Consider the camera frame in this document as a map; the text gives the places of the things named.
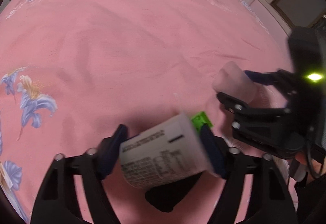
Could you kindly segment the pink translucent cup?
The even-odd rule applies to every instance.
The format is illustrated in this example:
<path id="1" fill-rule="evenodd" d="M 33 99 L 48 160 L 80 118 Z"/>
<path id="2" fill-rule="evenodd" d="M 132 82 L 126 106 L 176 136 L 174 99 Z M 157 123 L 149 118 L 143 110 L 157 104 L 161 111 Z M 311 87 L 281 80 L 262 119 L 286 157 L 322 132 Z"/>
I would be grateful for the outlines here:
<path id="1" fill-rule="evenodd" d="M 227 62 L 214 78 L 212 87 L 215 92 L 249 103 L 261 103 L 264 94 L 260 86 L 254 83 L 245 72 L 233 61 Z"/>

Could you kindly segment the green block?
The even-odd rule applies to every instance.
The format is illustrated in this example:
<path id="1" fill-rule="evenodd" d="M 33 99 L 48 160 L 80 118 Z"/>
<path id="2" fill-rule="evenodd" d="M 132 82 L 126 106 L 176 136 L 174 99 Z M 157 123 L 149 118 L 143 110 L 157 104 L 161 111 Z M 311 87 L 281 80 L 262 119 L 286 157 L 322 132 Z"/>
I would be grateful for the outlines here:
<path id="1" fill-rule="evenodd" d="M 200 111 L 191 117 L 191 122 L 197 132 L 200 132 L 203 125 L 207 125 L 209 128 L 213 127 L 213 124 L 211 123 L 205 111 Z"/>

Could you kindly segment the white yogurt cup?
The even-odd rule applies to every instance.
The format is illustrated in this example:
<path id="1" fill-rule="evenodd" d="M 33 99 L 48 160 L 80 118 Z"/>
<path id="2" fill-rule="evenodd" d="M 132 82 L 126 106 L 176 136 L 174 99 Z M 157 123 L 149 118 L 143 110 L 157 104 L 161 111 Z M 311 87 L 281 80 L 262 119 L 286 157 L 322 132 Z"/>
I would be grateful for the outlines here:
<path id="1" fill-rule="evenodd" d="M 213 171 L 199 134 L 184 113 L 121 143 L 119 158 L 126 181 L 140 189 Z"/>

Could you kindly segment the black cylinder object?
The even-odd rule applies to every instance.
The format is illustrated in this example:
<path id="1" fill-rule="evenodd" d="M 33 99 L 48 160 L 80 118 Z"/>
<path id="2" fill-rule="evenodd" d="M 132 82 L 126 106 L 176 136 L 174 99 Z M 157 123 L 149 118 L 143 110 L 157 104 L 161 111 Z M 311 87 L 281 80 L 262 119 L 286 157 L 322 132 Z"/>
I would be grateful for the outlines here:
<path id="1" fill-rule="evenodd" d="M 201 176 L 202 173 L 198 173 L 173 183 L 152 187 L 145 192 L 145 199 L 160 212 L 172 212 L 174 207 L 192 190 Z"/>

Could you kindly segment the pink floral bed sheet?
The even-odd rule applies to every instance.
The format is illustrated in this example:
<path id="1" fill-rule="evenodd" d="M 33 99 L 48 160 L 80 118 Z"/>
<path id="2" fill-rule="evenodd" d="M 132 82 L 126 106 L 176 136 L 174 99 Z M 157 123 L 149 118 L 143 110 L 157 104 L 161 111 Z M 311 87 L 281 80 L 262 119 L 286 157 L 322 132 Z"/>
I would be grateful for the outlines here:
<path id="1" fill-rule="evenodd" d="M 292 69 L 243 0 L 12 0 L 1 13 L 1 186 L 29 222 L 54 155 L 185 112 L 230 136 L 212 84 L 228 62 Z"/>

